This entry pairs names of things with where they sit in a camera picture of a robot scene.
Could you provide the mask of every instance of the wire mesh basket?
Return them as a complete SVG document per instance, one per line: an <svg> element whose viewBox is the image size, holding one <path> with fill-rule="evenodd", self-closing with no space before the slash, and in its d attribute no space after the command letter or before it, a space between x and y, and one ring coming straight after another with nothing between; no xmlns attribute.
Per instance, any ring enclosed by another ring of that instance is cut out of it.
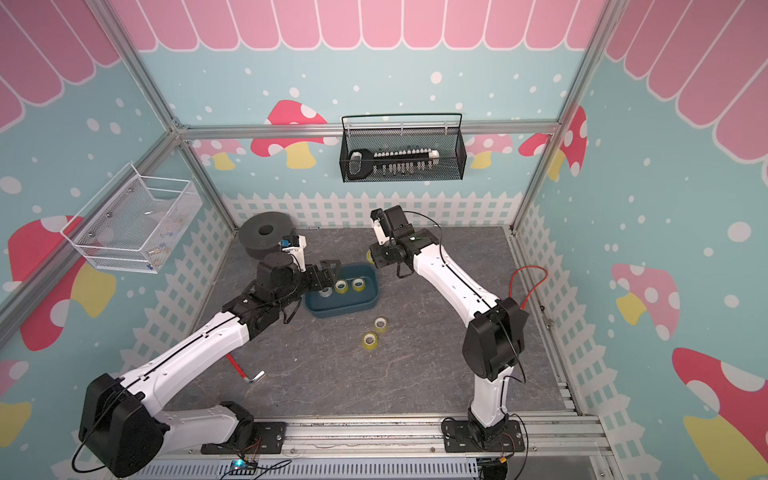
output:
<svg viewBox="0 0 768 480"><path fill-rule="evenodd" d="M110 186L117 190L98 205ZM202 206L191 181L145 177L128 164L72 217L61 235L98 269L158 273ZM88 221L78 223L86 216Z"/></svg>
<svg viewBox="0 0 768 480"><path fill-rule="evenodd" d="M345 182L461 180L461 114L350 115L339 165Z"/></svg>

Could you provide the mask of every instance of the white wire basket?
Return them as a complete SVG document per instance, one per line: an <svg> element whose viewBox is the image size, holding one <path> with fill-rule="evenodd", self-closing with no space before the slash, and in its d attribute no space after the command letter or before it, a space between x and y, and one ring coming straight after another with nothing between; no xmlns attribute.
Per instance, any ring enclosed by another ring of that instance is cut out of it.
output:
<svg viewBox="0 0 768 480"><path fill-rule="evenodd" d="M101 193L116 185L118 190L99 206ZM95 268L158 273L202 206L190 180L145 177L127 164L61 235ZM90 220L81 222L84 212L94 210Z"/></svg>

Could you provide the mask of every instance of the mushroom decal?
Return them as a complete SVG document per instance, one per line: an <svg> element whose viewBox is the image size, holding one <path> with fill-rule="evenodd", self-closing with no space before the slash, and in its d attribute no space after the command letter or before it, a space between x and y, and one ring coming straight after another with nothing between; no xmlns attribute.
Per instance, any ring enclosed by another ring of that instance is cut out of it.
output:
<svg viewBox="0 0 768 480"><path fill-rule="evenodd" d="M507 134L475 135L464 143L467 156L473 156L470 168L488 168L491 166L491 152L509 154L512 152L512 137Z"/></svg>
<svg viewBox="0 0 768 480"><path fill-rule="evenodd" d="M61 242L61 229L72 217L47 217L27 223L8 239L8 259L12 282L3 287L12 291L27 279ZM73 222L73 228L81 219ZM26 347L32 351L46 349L61 335L67 321L69 303L80 303L91 317L99 316L112 299L117 288L114 275L94 269L81 258L56 283L53 290L24 321L20 331Z"/></svg>
<svg viewBox="0 0 768 480"><path fill-rule="evenodd" d="M768 474L768 382L690 349L675 349L672 366L704 408L717 414L683 418L710 470L723 480Z"/></svg>
<svg viewBox="0 0 768 480"><path fill-rule="evenodd" d="M272 125L308 125L326 124L326 120L312 108L298 101L281 100L270 112L264 124ZM250 150L259 157L271 157L283 149L288 154L288 168L312 168L317 163L310 152L307 142L336 145L336 137L318 138L256 138L250 144Z"/></svg>
<svg viewBox="0 0 768 480"><path fill-rule="evenodd" d="M546 134L536 134L527 139L520 146L518 151L524 157L538 155L544 151L544 145L547 143ZM576 110L574 120L568 131L565 132L565 138L560 145L560 149L554 156L552 165L550 165L547 175L552 181L560 180L560 167L564 160L568 160L568 166L571 174L576 177L584 165L584 155L587 152L587 114L582 107Z"/></svg>
<svg viewBox="0 0 768 480"><path fill-rule="evenodd" d="M227 154L245 155L245 148L237 140L195 140L192 148L206 167L210 166L210 159L214 159L216 170L232 170L235 164Z"/></svg>
<svg viewBox="0 0 768 480"><path fill-rule="evenodd" d="M616 285L627 290L616 300L621 315L630 325L637 325L640 315L650 314L659 338L667 341L674 335L680 319L680 294L672 276L665 270L616 263L612 269Z"/></svg>
<svg viewBox="0 0 768 480"><path fill-rule="evenodd" d="M29 363L18 360L0 362L0 396L10 389L29 369ZM32 404L0 402L0 447L10 446L32 414Z"/></svg>

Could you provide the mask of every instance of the yellow tape roll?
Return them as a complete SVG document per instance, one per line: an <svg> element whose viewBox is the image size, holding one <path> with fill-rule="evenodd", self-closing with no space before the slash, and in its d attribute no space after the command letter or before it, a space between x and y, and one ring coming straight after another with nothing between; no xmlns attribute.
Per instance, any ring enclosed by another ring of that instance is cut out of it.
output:
<svg viewBox="0 0 768 480"><path fill-rule="evenodd" d="M386 332L388 327L389 327L389 321L383 316L376 317L376 319L373 320L373 329L376 332L384 333Z"/></svg>
<svg viewBox="0 0 768 480"><path fill-rule="evenodd" d="M363 278L355 278L352 280L352 290L356 292L362 292L366 289L366 280Z"/></svg>
<svg viewBox="0 0 768 480"><path fill-rule="evenodd" d="M368 332L362 336L362 346L366 350L373 350L379 345L379 338L374 332Z"/></svg>
<svg viewBox="0 0 768 480"><path fill-rule="evenodd" d="M346 293L349 290L349 284L346 280L337 280L333 288L336 290L336 293Z"/></svg>

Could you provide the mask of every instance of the gray table surface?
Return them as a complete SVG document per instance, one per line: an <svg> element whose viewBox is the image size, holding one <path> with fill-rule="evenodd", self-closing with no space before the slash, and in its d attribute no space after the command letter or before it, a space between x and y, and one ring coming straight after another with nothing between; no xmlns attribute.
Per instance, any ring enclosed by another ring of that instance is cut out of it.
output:
<svg viewBox="0 0 768 480"><path fill-rule="evenodd" d="M486 289L507 296L515 264L504 230L444 230L443 245L453 260ZM376 241L371 229L300 230L300 234L306 235L307 263L364 262L369 245ZM240 293L253 279L256 265L235 239L202 320ZM301 306L289 325L276 322L233 351L246 373L266 372L260 382L246 384L222 358L176 394L166 410L202 409L233 400L256 417L465 412L474 378L462 357L465 327L427 280L415 274L398 279L395 270L395 266L377 270L380 296L373 309L316 319ZM524 297L516 281L513 298L521 302ZM389 319L389 330L379 336L374 350L366 350L362 335L372 331L377 316ZM564 409L531 317L520 359L528 381L509 382L510 412Z"/></svg>

